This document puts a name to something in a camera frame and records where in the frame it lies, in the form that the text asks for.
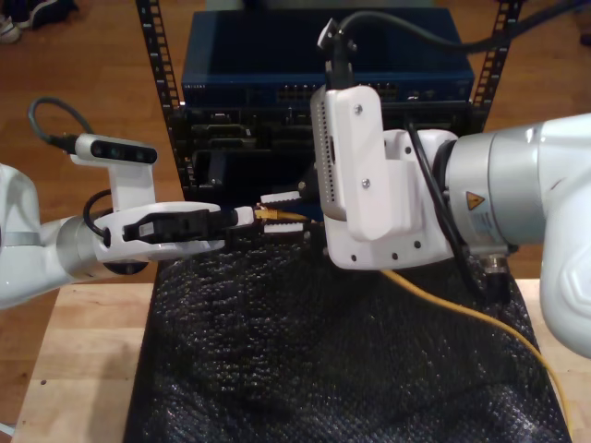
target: black cable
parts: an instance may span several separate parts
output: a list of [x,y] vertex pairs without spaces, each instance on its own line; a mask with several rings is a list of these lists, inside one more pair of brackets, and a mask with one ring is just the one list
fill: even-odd
[[443,195],[439,191],[437,180],[433,176],[433,172],[428,164],[427,154],[423,148],[423,143],[415,129],[413,122],[406,120],[404,123],[405,129],[408,132],[413,148],[415,149],[416,159],[421,169],[421,173],[425,178],[428,192],[433,200],[433,206],[435,207],[435,214],[437,215],[437,221],[440,224],[441,231],[450,244],[450,248],[453,252],[455,263],[460,270],[460,275],[464,281],[464,285],[468,288],[476,298],[484,299],[485,296],[480,290],[480,287],[472,277],[472,272],[468,268],[468,264],[465,259],[464,250],[462,249],[461,240],[456,233],[452,216],[447,211],[447,206],[443,200]]
[[399,18],[393,16],[391,14],[387,14],[384,12],[379,11],[358,11],[354,14],[343,19],[340,25],[340,30],[346,34],[351,28],[356,25],[362,23],[375,23],[381,22],[386,23],[389,25],[393,25],[396,28],[401,30],[405,30],[406,32],[414,35],[420,41],[432,44],[437,46],[443,50],[447,51],[456,51],[466,54],[473,54],[473,53],[481,53],[484,51],[490,51],[494,48],[499,46],[507,45],[512,39],[520,36],[521,34],[528,32],[529,30],[533,29],[534,27],[552,19],[560,14],[563,14],[567,11],[572,9],[576,9],[584,4],[591,3],[590,0],[565,0],[558,2],[556,5],[549,6],[541,11],[532,14],[528,18],[524,18],[520,20],[513,26],[511,26],[508,30],[504,32],[499,32],[487,39],[480,40],[478,42],[470,42],[470,43],[457,43],[451,42],[447,39],[444,39],[438,35],[433,34],[432,32],[420,28],[419,26],[404,20],[403,18]]
[[445,174],[447,173],[447,165],[452,157],[453,147],[457,140],[447,140],[443,142],[437,149],[435,159],[433,159],[433,176],[437,182],[437,186],[440,192],[445,190]]
[[30,104],[29,110],[27,111],[27,116],[29,118],[30,127],[32,127],[33,132],[37,137],[43,140],[45,143],[48,143],[52,146],[56,146],[62,150],[65,150],[69,154],[75,154],[74,147],[76,145],[76,139],[78,136],[74,135],[63,135],[63,136],[53,136],[50,134],[45,133],[42,128],[39,126],[39,122],[37,122],[37,116],[35,115],[37,112],[37,108],[40,104],[52,104],[53,106],[57,106],[58,108],[63,109],[68,114],[72,115],[78,123],[84,128],[84,132],[87,134],[94,134],[92,127],[90,127],[90,123],[79,113],[76,109],[72,106],[63,102],[56,97],[39,97],[35,99],[33,103]]
[[94,203],[96,203],[101,198],[110,195],[111,189],[105,189],[104,191],[101,191],[93,195],[91,198],[89,198],[89,201],[86,202],[86,205],[84,205],[84,210],[82,211],[82,218],[84,219],[86,225],[89,227],[91,231],[93,231],[103,239],[103,241],[105,242],[105,246],[107,247],[109,247],[109,245],[111,244],[111,235],[107,229],[101,229],[96,224],[94,224],[94,221],[90,217],[90,210],[92,209]]

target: bubble wrap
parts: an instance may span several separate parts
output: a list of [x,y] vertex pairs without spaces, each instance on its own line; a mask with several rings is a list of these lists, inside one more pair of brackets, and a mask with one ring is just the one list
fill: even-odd
[[[245,235],[161,266],[126,443],[571,441],[515,339],[335,268],[322,238]],[[403,275],[534,340],[514,283],[484,307],[451,261]]]

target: warning label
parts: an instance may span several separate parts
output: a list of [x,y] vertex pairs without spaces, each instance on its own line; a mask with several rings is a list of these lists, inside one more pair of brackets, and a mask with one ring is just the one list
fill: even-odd
[[468,202],[468,209],[469,210],[473,210],[474,208],[477,208],[478,205],[481,204],[485,200],[484,197],[481,197],[478,194],[474,194],[472,192],[466,192],[465,198]]

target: wooden floor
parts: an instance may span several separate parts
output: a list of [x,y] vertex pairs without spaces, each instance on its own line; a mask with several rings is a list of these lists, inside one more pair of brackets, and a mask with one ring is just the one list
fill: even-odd
[[[180,80],[191,13],[203,1],[162,0],[163,19]],[[496,14],[491,0],[441,0],[466,41],[489,34]],[[552,2],[529,2],[524,14]],[[79,0],[67,23],[26,32],[0,47],[0,162],[37,185],[42,222],[81,213],[84,202],[108,187],[106,173],[74,165],[32,135],[27,107],[41,95],[78,108],[95,132],[154,145],[159,200],[182,198],[132,0]],[[578,44],[573,17],[555,20],[513,44],[488,130],[591,112],[591,50]],[[471,60],[477,72],[482,57]],[[39,115],[48,132],[76,132],[55,109]],[[539,275],[540,249],[524,247],[512,260],[516,277]],[[133,282],[153,281],[154,267]],[[55,294],[0,312],[0,423],[14,424],[54,305]]]

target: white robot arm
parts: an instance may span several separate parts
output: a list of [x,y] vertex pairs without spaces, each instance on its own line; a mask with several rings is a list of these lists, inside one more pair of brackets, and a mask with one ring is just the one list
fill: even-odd
[[137,273],[148,261],[219,249],[224,229],[254,222],[252,208],[222,212],[208,203],[156,203],[157,153],[147,145],[82,134],[71,159],[108,170],[112,213],[41,225],[35,185],[0,164],[0,308],[72,282]]
[[[452,257],[415,146],[406,131],[383,132],[380,109],[367,86],[312,97],[331,259],[345,269],[403,269]],[[491,272],[505,270],[514,246],[544,244],[544,319],[591,358],[591,114],[461,138],[418,135],[431,167],[445,152],[436,169],[449,214]]]

